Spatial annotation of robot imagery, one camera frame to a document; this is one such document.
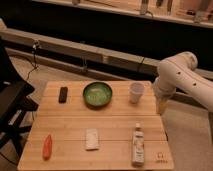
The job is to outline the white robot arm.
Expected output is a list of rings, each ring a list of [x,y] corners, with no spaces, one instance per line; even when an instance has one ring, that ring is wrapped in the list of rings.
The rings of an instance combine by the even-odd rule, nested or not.
[[[195,72],[197,57],[188,51],[161,60],[153,90],[158,99],[171,98],[179,88],[213,113],[213,82]]]

